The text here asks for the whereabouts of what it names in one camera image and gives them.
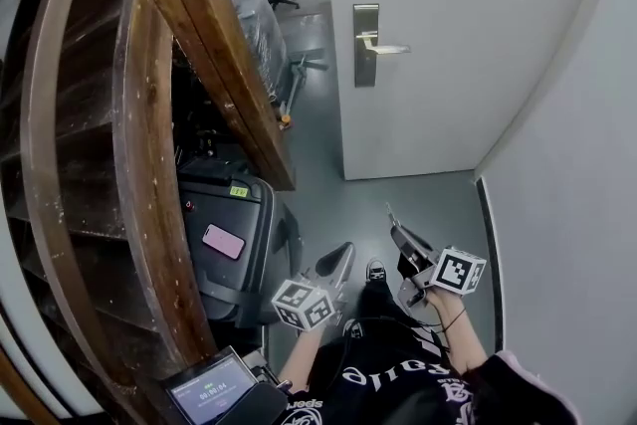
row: sneaker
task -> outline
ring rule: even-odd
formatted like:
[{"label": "sneaker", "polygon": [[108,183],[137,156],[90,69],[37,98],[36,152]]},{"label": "sneaker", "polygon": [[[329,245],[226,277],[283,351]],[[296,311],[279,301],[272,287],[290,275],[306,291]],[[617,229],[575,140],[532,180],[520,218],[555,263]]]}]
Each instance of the sneaker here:
[{"label": "sneaker", "polygon": [[360,322],[358,322],[358,320],[350,319],[345,323],[345,326],[342,329],[342,335],[347,336],[348,334],[350,334],[352,338],[363,337],[362,326],[360,325]]},{"label": "sneaker", "polygon": [[372,259],[369,261],[369,264],[367,264],[367,281],[371,282],[375,280],[379,280],[381,282],[386,282],[387,280],[385,265],[378,259]]}]

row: wooden stair step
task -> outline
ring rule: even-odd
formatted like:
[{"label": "wooden stair step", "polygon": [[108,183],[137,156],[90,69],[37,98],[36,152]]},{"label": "wooden stair step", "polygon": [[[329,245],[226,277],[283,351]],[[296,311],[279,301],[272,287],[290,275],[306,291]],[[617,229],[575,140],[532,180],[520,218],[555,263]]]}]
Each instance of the wooden stair step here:
[{"label": "wooden stair step", "polygon": [[[64,89],[85,80],[87,75],[111,67],[117,25],[101,26],[101,29],[103,30],[90,33],[88,37],[75,40],[64,49],[60,61],[58,95]],[[21,72],[8,85],[0,102],[0,109],[12,108],[15,104],[19,108],[23,77],[24,73]]]},{"label": "wooden stair step", "polygon": [[[103,153],[98,159],[82,159],[95,156],[92,151],[103,151],[109,138],[109,133],[103,133],[82,146],[59,148],[62,216],[73,234],[125,240],[112,152]],[[11,160],[6,166],[3,189],[7,216],[30,221],[20,160]]]},{"label": "wooden stair step", "polygon": [[[65,54],[77,51],[82,45],[85,45],[91,38],[98,38],[108,30],[116,31],[119,16],[121,14],[122,0],[74,0],[72,9],[67,20],[65,37],[63,43],[63,62],[61,63],[61,71],[64,68]],[[24,60],[29,46],[31,37],[31,27],[20,36],[15,44],[13,60]],[[5,84],[0,107],[14,102],[20,97],[22,85],[22,73],[18,76],[7,76],[3,78]]]},{"label": "wooden stair step", "polygon": [[[57,101],[57,144],[71,143],[78,135],[109,126],[111,93],[111,69],[101,70],[65,89]],[[0,162],[20,155],[20,122],[17,116],[9,114],[8,118],[14,121],[0,144]]]},{"label": "wooden stair step", "polygon": [[77,365],[83,366],[85,369],[93,372],[94,370],[87,360],[87,357],[84,356],[84,353],[78,346],[78,343],[66,330],[66,326],[61,327],[57,322],[50,319],[48,315],[42,314],[42,312],[41,315],[44,320],[44,324],[62,353]]},{"label": "wooden stair step", "polygon": [[[53,294],[41,292],[37,299],[40,314],[68,331]],[[161,337],[145,329],[132,327],[126,322],[111,316],[100,314],[100,319],[111,339],[113,348],[128,368],[154,379],[165,379],[179,371],[176,363],[170,359]]]},{"label": "wooden stair step", "polygon": [[[76,236],[73,248],[96,309],[115,319],[157,332],[127,244]],[[25,244],[21,263],[25,270],[47,281],[33,239]]]},{"label": "wooden stair step", "polygon": [[89,368],[75,366],[76,375],[110,418],[112,425],[136,425],[135,421],[112,399],[104,382]]}]

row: white door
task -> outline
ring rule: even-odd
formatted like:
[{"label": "white door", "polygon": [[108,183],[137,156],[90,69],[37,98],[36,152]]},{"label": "white door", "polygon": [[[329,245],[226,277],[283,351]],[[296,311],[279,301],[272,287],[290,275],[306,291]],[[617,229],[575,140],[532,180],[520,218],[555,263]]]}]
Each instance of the white door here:
[{"label": "white door", "polygon": [[[580,0],[332,0],[345,178],[475,168]],[[354,86],[354,4],[379,4],[375,87]]]}]

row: plastic-covered object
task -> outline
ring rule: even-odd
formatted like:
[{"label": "plastic-covered object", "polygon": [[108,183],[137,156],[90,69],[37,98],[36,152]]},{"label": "plastic-covered object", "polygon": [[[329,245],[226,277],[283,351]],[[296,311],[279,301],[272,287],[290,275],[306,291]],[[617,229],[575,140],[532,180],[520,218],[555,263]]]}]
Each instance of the plastic-covered object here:
[{"label": "plastic-covered object", "polygon": [[288,51],[268,0],[232,0],[271,100],[282,93]]}]

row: black suitcase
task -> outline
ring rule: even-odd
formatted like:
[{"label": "black suitcase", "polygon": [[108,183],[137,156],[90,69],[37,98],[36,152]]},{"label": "black suitcase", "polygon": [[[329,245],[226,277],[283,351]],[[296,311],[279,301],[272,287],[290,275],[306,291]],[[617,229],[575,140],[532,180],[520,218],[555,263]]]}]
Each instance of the black suitcase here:
[{"label": "black suitcase", "polygon": [[[277,321],[270,299],[301,264],[296,218],[267,182],[243,173],[241,164],[196,158],[178,170],[178,180],[190,256],[208,318],[234,327]],[[245,242],[236,260],[204,243],[210,225]]]}]

